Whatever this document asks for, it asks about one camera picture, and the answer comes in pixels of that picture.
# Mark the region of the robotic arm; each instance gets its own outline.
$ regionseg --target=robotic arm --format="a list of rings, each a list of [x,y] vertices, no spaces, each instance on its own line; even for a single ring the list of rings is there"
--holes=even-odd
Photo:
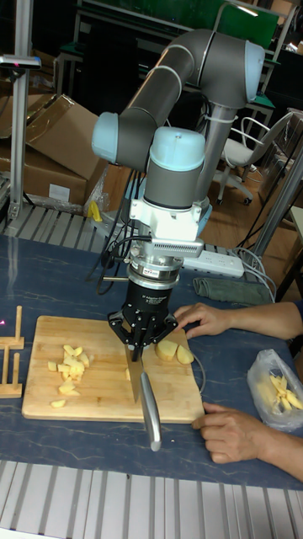
[[[237,110],[255,98],[263,59],[263,49],[248,41],[206,29],[188,32],[162,53],[121,115],[103,113],[97,121],[94,152],[147,172],[144,196],[131,202],[130,219],[148,241],[133,242],[126,300],[121,311],[109,314],[133,363],[177,325],[169,297],[183,258],[203,249],[197,238],[201,204]],[[211,103],[206,144],[198,132],[163,127],[186,82],[202,88]]]

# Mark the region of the forearm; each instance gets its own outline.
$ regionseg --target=forearm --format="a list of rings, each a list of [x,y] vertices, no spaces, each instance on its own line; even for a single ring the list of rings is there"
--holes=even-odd
[[[303,482],[303,440],[279,430],[268,429],[268,442],[259,458]]]
[[[245,329],[285,340],[303,333],[302,319],[294,303],[272,303],[228,310],[226,318],[229,328]]]

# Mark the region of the green cloth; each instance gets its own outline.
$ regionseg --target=green cloth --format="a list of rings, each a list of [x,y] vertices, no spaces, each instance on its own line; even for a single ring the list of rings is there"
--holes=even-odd
[[[241,303],[241,305],[271,303],[268,289],[259,283],[202,277],[194,279],[193,283],[198,296],[209,297],[218,302]]]

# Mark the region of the knife handle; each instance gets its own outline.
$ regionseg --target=knife handle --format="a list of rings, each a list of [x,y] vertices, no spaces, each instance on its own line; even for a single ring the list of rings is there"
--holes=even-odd
[[[162,443],[161,423],[157,403],[148,375],[143,371],[140,377],[141,405],[146,430],[151,442],[151,450],[159,451]]]

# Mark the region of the power strip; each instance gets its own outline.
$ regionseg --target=power strip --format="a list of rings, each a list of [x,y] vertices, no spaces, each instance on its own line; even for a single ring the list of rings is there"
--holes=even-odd
[[[231,275],[238,278],[244,274],[242,261],[238,257],[212,253],[211,251],[202,251],[197,259],[184,259],[183,267],[187,270],[204,271],[216,275]]]

